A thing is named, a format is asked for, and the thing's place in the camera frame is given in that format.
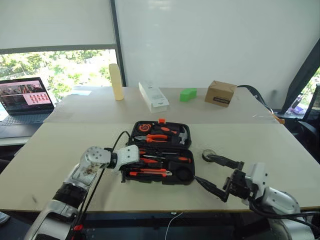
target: hammer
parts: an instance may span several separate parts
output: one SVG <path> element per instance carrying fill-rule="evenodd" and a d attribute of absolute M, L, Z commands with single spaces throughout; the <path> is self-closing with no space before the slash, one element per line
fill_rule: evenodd
<path fill-rule="evenodd" d="M 188 133 L 184 126 L 182 127 L 182 129 L 184 130 L 184 132 L 179 133 L 179 137 L 181 138 L 181 141 L 179 143 L 185 144 L 185 140 L 188 138 Z"/>

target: cardboard box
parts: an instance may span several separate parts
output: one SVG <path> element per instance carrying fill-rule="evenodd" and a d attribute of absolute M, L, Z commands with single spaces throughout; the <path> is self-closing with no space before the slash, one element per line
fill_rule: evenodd
<path fill-rule="evenodd" d="M 228 107 L 237 85 L 221 81 L 213 81 L 206 92 L 205 102 Z"/>
<path fill-rule="evenodd" d="M 167 111 L 169 101 L 158 87 L 148 82 L 139 82 L 140 93 L 152 114 Z"/>

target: laptop screen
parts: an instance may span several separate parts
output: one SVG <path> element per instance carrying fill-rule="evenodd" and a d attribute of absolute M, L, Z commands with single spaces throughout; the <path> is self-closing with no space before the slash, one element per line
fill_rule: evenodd
<path fill-rule="evenodd" d="M 54 109 L 40 77 L 0 81 L 0 102 L 9 115 Z"/>

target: green block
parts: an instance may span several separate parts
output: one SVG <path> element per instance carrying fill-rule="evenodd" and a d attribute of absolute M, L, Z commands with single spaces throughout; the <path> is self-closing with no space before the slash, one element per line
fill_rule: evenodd
<path fill-rule="evenodd" d="M 197 96 L 196 88 L 186 88 L 180 92 L 180 102 L 188 102 Z"/>

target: black tool case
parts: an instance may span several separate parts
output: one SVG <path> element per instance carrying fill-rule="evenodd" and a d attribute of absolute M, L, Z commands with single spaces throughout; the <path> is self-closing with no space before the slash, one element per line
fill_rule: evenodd
<path fill-rule="evenodd" d="M 135 137 L 165 135 L 151 142 Z M 122 181 L 143 183 L 162 182 L 165 185 L 189 185 L 195 176 L 194 157 L 190 150 L 191 134 L 187 125 L 175 122 L 138 121 L 135 123 L 127 145 L 139 147 L 140 161 L 123 166 Z"/>

